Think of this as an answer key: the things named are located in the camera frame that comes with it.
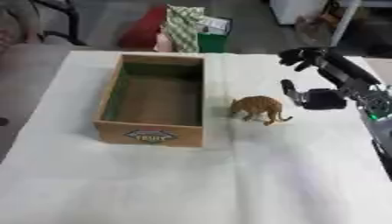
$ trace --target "chair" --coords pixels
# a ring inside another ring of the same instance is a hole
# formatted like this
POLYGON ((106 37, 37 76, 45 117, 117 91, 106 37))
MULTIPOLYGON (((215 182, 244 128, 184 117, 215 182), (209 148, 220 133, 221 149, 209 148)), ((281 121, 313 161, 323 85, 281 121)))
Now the chair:
POLYGON ((33 4, 36 12, 39 14, 39 10, 36 4, 43 5, 47 8, 62 12, 68 17, 68 34, 58 31, 43 31, 41 39, 44 40, 48 36, 56 36, 66 39, 71 44, 76 46, 85 46, 86 44, 79 40, 79 13, 74 6, 73 0, 30 0, 33 4))

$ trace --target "floor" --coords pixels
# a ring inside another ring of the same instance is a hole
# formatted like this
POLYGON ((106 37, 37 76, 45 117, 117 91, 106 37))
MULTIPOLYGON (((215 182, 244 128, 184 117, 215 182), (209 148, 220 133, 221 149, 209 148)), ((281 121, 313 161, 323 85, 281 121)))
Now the floor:
MULTIPOLYGON (((81 19, 80 39, 99 49, 116 50, 116 41, 127 27, 153 4, 161 3, 205 7, 208 15, 232 18, 234 27, 227 42, 231 53, 277 53, 298 45, 291 28, 279 27, 270 7, 262 0, 74 1, 81 19)), ((64 31, 67 20, 45 10, 43 22, 48 30, 64 31)))

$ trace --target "box label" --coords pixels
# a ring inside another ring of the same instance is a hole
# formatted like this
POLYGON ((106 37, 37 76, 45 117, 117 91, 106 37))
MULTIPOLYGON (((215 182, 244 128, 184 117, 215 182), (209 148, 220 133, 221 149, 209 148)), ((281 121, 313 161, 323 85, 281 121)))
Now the box label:
POLYGON ((146 142, 149 144, 160 144, 167 140, 176 139, 177 135, 166 130, 142 130, 136 129, 125 134, 127 137, 135 138, 136 140, 146 142))

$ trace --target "wooden crate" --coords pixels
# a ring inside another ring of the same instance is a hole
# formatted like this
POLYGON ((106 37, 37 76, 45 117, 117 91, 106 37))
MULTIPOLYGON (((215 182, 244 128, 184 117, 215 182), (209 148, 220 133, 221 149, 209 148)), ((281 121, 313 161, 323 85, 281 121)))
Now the wooden crate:
POLYGON ((203 59, 123 55, 94 125, 104 142, 202 146, 203 59))

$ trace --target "white table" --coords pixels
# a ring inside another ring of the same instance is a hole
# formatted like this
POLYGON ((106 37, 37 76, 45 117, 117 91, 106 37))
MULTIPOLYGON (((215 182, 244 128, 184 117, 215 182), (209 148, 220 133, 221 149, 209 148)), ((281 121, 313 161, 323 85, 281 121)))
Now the white table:
MULTIPOLYGON (((392 185, 354 105, 305 111, 279 81, 330 87, 275 55, 207 54, 205 148, 101 143, 91 123, 119 52, 72 52, 0 169, 0 223, 387 224, 392 185), (287 123, 227 119, 269 95, 287 123)), ((360 58, 352 58, 368 69, 360 58)))

